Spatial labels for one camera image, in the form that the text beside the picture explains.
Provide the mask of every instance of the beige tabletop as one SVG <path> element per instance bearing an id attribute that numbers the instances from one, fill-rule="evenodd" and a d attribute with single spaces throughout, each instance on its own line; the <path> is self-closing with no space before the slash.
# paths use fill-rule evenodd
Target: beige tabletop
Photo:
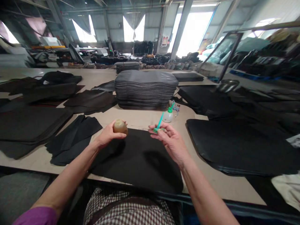
<path id="1" fill-rule="evenodd" d="M 48 71 L 56 70 L 57 69 L 1 68 L 0 73 L 7 73 L 9 71 L 9 73 L 11 74 L 11 78 L 14 78 L 14 74 L 17 74 L 18 76 L 20 76 L 20 74 L 23 74 L 25 76 L 34 77 L 38 74 L 42 75 Z M 80 75 L 83 77 L 79 85 L 85 85 L 85 87 L 80 92 L 84 90 L 90 90 L 94 86 L 98 86 L 102 83 L 114 80 L 116 77 L 116 71 L 113 69 L 60 69 L 60 71 L 68 71 L 74 75 Z M 204 78 L 203 83 L 208 84 L 209 82 L 206 80 L 206 78 Z M 0 92 L 0 98 L 7 97 L 8 93 Z M 149 110 L 124 110 L 116 105 L 104 113 L 98 112 L 90 116 L 95 117 L 103 127 L 105 127 L 114 119 L 120 118 L 127 121 L 128 128 L 148 130 L 148 125 L 154 125 L 159 121 L 161 113 L 161 111 Z M 74 119 L 78 115 L 80 114 L 73 115 L 73 117 L 68 121 L 64 128 L 67 127 L 72 121 L 74 121 Z M 266 205 L 245 177 L 227 176 L 222 172 L 215 170 L 201 159 L 193 146 L 192 140 L 186 128 L 186 120 L 195 118 L 203 120 L 208 119 L 206 116 L 196 115 L 191 108 L 181 105 L 180 112 L 177 117 L 173 118 L 171 125 L 177 131 L 179 131 L 185 141 L 190 155 L 192 156 L 200 170 L 203 172 L 203 174 L 206 176 L 208 181 L 211 183 L 213 188 L 220 195 L 220 197 L 227 200 Z M 102 130 L 94 134 L 91 141 L 93 141 L 95 137 L 97 137 L 101 132 Z M 59 174 L 63 171 L 64 167 L 52 165 L 50 164 L 50 160 L 51 154 L 47 152 L 44 145 L 37 147 L 31 153 L 19 160 L 8 158 L 0 151 L 1 166 L 53 174 Z M 93 174 L 90 174 L 88 176 L 88 179 L 119 183 L 118 181 Z M 182 192 L 188 193 L 184 181 L 183 184 L 184 188 Z"/>

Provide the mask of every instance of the white plastic bottle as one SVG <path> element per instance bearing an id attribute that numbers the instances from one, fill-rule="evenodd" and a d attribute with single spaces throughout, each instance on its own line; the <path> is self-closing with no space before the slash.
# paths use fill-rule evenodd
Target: white plastic bottle
<path id="1" fill-rule="evenodd" d="M 164 113 L 162 120 L 165 123 L 170 123 L 170 122 L 172 122 L 172 119 L 173 119 L 173 111 L 172 111 L 171 107 L 169 107 L 168 111 L 166 111 Z"/>

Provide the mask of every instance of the forearm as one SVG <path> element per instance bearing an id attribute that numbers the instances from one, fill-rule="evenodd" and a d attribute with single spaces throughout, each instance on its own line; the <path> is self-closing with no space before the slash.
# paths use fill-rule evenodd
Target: forearm
<path id="1" fill-rule="evenodd" d="M 190 156 L 184 159 L 181 172 L 202 224 L 238 224 Z"/>
<path id="2" fill-rule="evenodd" d="M 95 142 L 87 146 L 53 181 L 32 208 L 40 206 L 51 207 L 59 217 L 65 204 L 86 176 L 98 151 L 99 147 Z"/>

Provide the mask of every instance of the purple sleeve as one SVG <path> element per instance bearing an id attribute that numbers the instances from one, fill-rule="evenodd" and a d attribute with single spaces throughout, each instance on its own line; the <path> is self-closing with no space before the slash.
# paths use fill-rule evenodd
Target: purple sleeve
<path id="1" fill-rule="evenodd" d="M 23 213 L 13 225 L 56 225 L 57 216 L 54 209 L 37 207 Z"/>

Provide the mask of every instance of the hand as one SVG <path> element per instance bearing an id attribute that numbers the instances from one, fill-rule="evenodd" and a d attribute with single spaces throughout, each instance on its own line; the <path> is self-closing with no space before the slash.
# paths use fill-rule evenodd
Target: hand
<path id="1" fill-rule="evenodd" d="M 182 168 L 184 159 L 189 156 L 182 137 L 168 123 L 162 122 L 160 128 L 164 128 L 165 131 L 159 129 L 157 134 L 153 131 L 155 127 L 157 127 L 157 124 L 155 126 L 149 126 L 150 129 L 148 131 L 151 133 L 151 137 L 162 141 L 171 158 Z"/>
<path id="2" fill-rule="evenodd" d="M 116 120 L 112 121 L 108 124 L 102 133 L 95 139 L 95 142 L 99 146 L 100 149 L 106 147 L 113 139 L 124 139 L 126 138 L 126 134 L 123 133 L 114 133 L 113 126 Z"/>

